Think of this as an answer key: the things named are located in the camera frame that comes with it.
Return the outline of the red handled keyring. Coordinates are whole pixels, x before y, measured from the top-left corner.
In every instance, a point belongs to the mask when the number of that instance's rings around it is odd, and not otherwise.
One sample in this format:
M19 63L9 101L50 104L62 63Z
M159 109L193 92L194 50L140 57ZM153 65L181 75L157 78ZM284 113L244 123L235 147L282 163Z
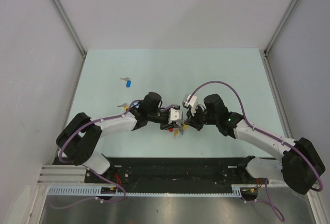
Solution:
M174 133L176 130L179 130L179 134L180 134L180 129L184 129L186 131L188 129L188 126L184 123L177 123L173 128L170 128L168 131Z

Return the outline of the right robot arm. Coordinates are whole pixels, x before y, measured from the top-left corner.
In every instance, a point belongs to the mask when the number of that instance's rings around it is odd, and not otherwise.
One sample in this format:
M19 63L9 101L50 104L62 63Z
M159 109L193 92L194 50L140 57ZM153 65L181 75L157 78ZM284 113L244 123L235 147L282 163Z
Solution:
M270 159L246 157L238 165L241 182L251 183L255 178L281 181L302 195L319 182L325 166L310 140L278 137L249 125L243 115L228 111L218 94L205 97L204 105L199 106L196 96L185 96L187 126L198 131L205 125L215 126L223 136L247 142L271 155Z

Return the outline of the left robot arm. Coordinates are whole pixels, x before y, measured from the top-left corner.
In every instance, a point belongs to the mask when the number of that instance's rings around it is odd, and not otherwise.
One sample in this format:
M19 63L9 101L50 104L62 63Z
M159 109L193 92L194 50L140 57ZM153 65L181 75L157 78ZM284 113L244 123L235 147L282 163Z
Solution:
M84 166L95 172L96 177L107 183L113 179L111 162L95 150L100 139L123 131L135 131L149 122L160 125L161 130L179 129L183 113L179 105L162 108L161 96L149 92L143 100L134 100L119 115L92 119L80 112L74 116L56 139L61 163Z

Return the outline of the solid blue tag key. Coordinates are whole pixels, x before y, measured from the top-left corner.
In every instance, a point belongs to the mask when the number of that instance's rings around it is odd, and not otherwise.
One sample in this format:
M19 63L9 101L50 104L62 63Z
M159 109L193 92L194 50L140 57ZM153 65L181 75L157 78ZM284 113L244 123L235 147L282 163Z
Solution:
M124 80L126 82L126 87L130 88L131 86L131 79L129 77L125 77L125 78L120 78L121 80Z

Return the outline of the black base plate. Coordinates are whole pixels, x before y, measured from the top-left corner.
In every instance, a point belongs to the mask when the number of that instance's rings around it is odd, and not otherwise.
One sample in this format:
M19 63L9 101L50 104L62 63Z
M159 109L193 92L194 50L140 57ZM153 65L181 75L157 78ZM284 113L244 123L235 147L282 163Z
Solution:
M126 192L169 190L173 193L215 193L233 185L253 185L253 178L238 168L245 158L110 158L112 168L99 178L81 166L84 183L119 183Z

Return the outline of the right aluminium frame post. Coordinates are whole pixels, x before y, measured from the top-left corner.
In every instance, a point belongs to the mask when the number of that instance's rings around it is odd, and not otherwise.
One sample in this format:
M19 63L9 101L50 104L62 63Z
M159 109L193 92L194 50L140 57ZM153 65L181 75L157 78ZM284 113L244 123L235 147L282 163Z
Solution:
M263 50L263 54L267 57L268 54L271 52L274 44L278 40L279 36L281 35L282 31L284 30L286 24L288 23L290 17L292 16L296 6L298 5L300 0L291 0L289 2L288 7L286 8L283 16L281 17L275 31L273 32L269 42L267 43L265 49Z

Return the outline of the aluminium frame post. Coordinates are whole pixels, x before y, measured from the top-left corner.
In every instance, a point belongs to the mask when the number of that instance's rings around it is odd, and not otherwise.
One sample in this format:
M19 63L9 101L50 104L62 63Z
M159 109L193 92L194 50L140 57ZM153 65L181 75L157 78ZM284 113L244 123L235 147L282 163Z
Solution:
M84 49L84 46L73 26L71 23L62 3L60 0L50 0L52 5L54 6L60 20L62 21L66 31L68 32L69 36L73 40L76 48L78 49L80 55L82 56L83 59L86 58L87 51Z
M282 31L284 30L286 24L288 23L290 17L292 16L296 6L298 5L300 0L291 0L289 2L288 7L286 8L283 16L281 17L275 31L273 32L269 42L267 43L265 49L263 50L263 54L267 57L268 54L271 52L274 44L278 40L279 36L281 35Z

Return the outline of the left aluminium frame post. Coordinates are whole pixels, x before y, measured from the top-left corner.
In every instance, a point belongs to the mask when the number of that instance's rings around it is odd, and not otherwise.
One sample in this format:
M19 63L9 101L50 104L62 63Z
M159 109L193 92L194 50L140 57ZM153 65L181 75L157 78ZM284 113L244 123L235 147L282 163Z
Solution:
M69 36L73 40L76 48L78 49L80 55L82 56L83 59L86 58L87 51L84 49L84 46L73 26L71 23L62 3L60 0L50 0L52 5L54 6L60 20L62 21L66 31L68 32Z

